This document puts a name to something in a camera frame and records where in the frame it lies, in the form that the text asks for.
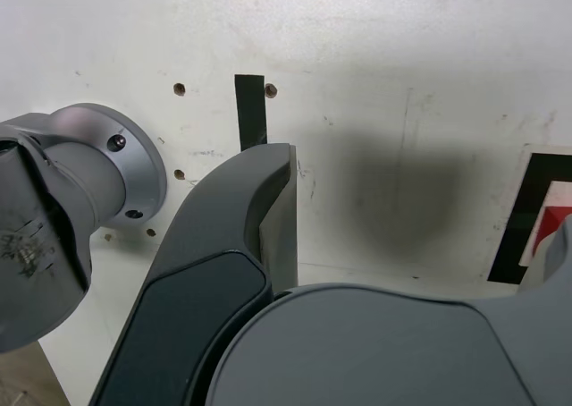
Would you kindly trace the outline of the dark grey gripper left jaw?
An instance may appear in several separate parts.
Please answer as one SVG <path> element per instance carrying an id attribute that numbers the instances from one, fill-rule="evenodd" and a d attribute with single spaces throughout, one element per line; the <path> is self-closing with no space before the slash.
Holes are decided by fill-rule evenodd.
<path id="1" fill-rule="evenodd" d="M 298 283 L 292 145 L 249 148 L 184 199 L 91 398 L 202 405 L 238 331 Z"/>

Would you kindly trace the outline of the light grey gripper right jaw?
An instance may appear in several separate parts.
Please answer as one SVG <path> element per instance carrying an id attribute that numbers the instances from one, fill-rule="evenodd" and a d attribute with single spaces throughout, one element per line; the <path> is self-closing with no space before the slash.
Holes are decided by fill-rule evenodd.
<path id="1" fill-rule="evenodd" d="M 364 285 L 298 288 L 223 354 L 209 405 L 568 405 L 571 224 L 544 283 L 511 296 L 435 300 Z"/>

